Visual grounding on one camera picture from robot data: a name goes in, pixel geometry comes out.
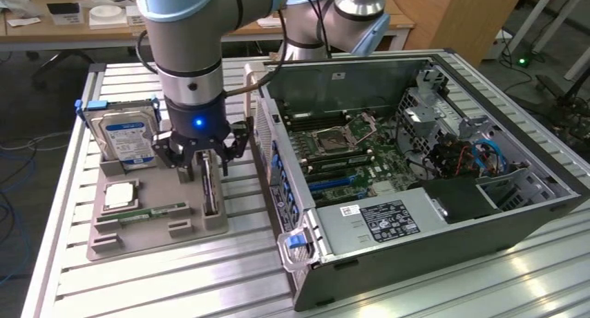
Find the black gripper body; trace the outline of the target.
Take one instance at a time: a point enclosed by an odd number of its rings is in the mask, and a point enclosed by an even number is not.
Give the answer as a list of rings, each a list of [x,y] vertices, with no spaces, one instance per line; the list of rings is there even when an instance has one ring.
[[[231,127],[226,116],[226,96],[218,95],[206,104],[186,105],[166,97],[171,120],[171,141],[182,147],[182,165],[187,166],[198,151],[212,149],[228,167],[230,153],[224,141]]]

